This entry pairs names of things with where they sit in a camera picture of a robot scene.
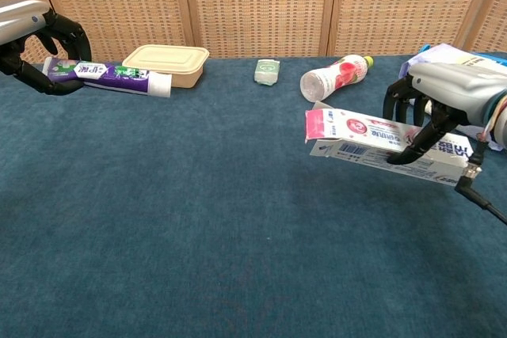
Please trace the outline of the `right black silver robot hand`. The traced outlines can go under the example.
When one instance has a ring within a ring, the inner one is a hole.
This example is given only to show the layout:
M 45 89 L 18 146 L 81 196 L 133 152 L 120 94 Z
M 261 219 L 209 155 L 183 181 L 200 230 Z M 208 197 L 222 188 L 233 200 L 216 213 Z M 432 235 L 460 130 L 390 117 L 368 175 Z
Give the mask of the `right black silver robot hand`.
M 406 122 L 414 102 L 414 124 L 420 131 L 392 165 L 408 165 L 429 151 L 457 126 L 481 127 L 479 139 L 491 139 L 507 150 L 507 74 L 480 66 L 415 63 L 405 77 L 387 88 L 383 118 Z

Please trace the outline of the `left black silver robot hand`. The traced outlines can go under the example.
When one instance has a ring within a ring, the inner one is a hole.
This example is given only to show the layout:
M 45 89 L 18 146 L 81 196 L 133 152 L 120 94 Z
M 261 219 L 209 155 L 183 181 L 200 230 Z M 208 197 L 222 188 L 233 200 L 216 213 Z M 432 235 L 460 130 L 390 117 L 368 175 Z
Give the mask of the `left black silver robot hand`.
M 26 40 L 35 36 L 52 55 L 56 41 L 72 60 L 92 59 L 91 46 L 83 27 L 54 11 L 41 0 L 0 0 L 0 72 L 13 76 L 39 93 L 66 96 L 84 86 L 73 79 L 54 82 L 21 57 Z

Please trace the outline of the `white toothpaste carton box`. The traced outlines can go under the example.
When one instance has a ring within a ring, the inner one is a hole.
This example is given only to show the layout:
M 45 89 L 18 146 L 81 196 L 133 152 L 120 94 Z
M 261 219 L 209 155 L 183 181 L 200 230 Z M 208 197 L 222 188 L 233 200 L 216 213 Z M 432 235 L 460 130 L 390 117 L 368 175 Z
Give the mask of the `white toothpaste carton box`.
M 318 102 L 305 112 L 306 140 L 313 140 L 311 155 L 336 158 L 388 172 L 454 187 L 467 167 L 473 149 L 468 137 L 445 135 L 429 151 L 408 165 L 387 159 L 403 152 L 420 128 L 351 112 Z

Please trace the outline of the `purple toothpaste tube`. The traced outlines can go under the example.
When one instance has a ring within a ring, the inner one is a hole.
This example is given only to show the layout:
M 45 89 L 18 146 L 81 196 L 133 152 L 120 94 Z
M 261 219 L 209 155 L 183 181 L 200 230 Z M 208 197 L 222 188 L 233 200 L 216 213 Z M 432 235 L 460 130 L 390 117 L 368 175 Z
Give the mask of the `purple toothpaste tube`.
M 42 72 L 54 82 L 83 81 L 99 89 L 170 97 L 172 75 L 112 63 L 47 57 Z

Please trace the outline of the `plastic bottle pink fruit label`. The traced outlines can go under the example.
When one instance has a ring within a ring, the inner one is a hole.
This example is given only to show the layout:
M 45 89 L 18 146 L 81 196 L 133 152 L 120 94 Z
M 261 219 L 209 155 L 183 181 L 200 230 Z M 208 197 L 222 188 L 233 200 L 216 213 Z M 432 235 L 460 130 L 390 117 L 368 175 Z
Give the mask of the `plastic bottle pink fruit label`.
M 300 91 L 307 101 L 323 101 L 334 91 L 362 81 L 373 65 L 371 56 L 343 56 L 329 66 L 306 72 L 300 79 Z

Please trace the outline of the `beige lidded food container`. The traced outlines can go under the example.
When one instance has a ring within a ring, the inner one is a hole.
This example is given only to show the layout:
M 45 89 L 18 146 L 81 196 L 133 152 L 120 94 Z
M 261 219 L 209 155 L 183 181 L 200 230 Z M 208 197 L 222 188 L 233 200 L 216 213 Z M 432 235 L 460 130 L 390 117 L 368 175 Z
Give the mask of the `beige lidded food container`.
M 172 75 L 172 86 L 190 89 L 199 81 L 209 57 L 204 47 L 146 44 L 122 62 L 124 66 Z

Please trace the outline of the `small green soap packet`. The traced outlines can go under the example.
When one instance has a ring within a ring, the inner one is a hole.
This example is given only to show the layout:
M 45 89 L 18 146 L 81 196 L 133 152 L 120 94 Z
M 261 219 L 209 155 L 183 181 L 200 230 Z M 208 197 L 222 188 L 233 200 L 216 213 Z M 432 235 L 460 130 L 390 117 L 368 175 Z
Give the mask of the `small green soap packet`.
M 275 59 L 259 59 L 253 79 L 262 85 L 274 85 L 280 73 L 280 62 Z

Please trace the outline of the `woven wood folding screen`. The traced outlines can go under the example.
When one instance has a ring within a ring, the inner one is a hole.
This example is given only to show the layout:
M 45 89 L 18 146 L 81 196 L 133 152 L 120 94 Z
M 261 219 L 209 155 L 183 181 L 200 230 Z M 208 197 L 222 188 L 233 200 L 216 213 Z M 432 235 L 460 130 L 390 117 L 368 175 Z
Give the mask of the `woven wood folding screen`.
M 79 22 L 93 57 L 144 44 L 214 58 L 403 55 L 425 44 L 507 52 L 507 0 L 44 0 Z

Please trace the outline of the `teal table cloth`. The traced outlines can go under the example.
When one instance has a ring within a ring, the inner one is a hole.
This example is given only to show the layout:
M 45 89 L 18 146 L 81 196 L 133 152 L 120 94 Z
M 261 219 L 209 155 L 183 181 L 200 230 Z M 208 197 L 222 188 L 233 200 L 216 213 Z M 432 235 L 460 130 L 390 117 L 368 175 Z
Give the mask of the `teal table cloth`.
M 210 59 L 168 98 L 0 74 L 0 338 L 507 338 L 507 226 L 310 156 L 329 63 Z

